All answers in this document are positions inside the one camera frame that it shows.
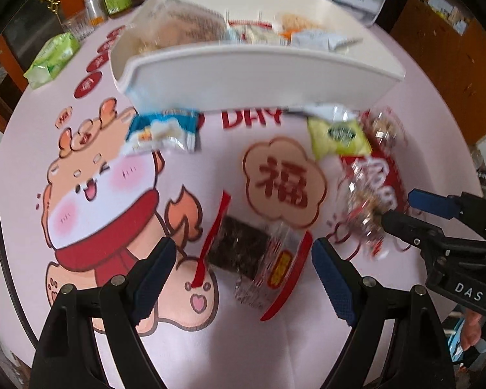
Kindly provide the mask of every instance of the cartoon dog illustration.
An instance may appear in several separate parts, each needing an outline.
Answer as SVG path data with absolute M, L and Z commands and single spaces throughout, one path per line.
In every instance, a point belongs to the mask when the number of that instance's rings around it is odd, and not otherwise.
M 184 251 L 188 241 L 202 236 L 202 207 L 182 187 L 178 198 L 167 203 L 164 218 L 158 214 L 156 182 L 164 159 L 159 152 L 119 155 L 136 111 L 131 107 L 118 114 L 116 105 L 114 98 L 105 100 L 99 117 L 85 120 L 75 133 L 65 128 L 59 157 L 48 169 L 41 225 L 58 262 L 47 267 L 49 303 L 65 283 L 93 288 L 127 274 L 161 237 L 170 236 L 177 244 L 175 267 L 153 313 L 137 331 L 150 335 L 158 322 L 203 329 L 218 310 L 218 285 L 211 272 L 201 287 L 191 288 L 198 259 Z M 100 319 L 93 323 L 96 330 L 104 329 Z

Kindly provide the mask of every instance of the orange label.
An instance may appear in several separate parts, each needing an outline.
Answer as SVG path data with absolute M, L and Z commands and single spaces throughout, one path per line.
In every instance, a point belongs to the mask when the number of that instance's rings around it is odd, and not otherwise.
M 292 264 L 293 255 L 290 252 L 282 251 L 277 258 L 276 264 L 272 269 L 272 273 L 268 278 L 268 286 L 272 289 L 277 289 L 284 281 L 290 265 Z

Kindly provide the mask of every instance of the pink cheek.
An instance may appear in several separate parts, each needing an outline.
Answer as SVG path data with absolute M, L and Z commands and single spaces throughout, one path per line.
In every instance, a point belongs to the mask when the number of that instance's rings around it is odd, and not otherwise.
M 106 172 L 112 188 L 120 191 L 137 188 L 148 173 L 144 156 L 125 157 Z
M 66 236 L 72 232 L 76 223 L 78 210 L 73 200 L 61 202 L 53 213 L 55 216 L 54 231 L 60 236 Z

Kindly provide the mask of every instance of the black cable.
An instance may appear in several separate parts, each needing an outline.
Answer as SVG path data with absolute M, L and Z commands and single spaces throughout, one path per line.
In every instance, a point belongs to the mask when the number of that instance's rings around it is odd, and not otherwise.
M 34 348 L 36 348 L 36 345 L 38 345 L 38 339 L 36 338 L 36 335 L 34 335 L 34 331 L 32 331 L 32 327 L 30 327 L 29 321 L 27 320 L 27 316 L 25 316 L 25 312 L 23 311 L 22 304 L 19 300 L 18 293 L 16 291 L 16 288 L 14 287 L 13 277 L 11 275 L 11 269 L 9 268 L 9 262 L 7 261 L 6 245 L 4 242 L 4 233 L 2 232 L 1 222 L 0 222 L 0 265 L 2 267 L 2 272 L 4 274 L 4 279 L 6 281 L 7 290 L 9 292 L 9 296 L 11 297 L 14 310 L 16 311 L 18 319 L 22 324 L 23 330 L 27 334 L 30 343 Z

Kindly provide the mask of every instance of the blue snack wrapper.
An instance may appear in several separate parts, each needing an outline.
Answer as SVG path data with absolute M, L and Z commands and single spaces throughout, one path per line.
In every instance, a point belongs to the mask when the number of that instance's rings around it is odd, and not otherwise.
M 121 152 L 131 155 L 167 148 L 194 152 L 197 125 L 195 111 L 177 109 L 137 115 Z

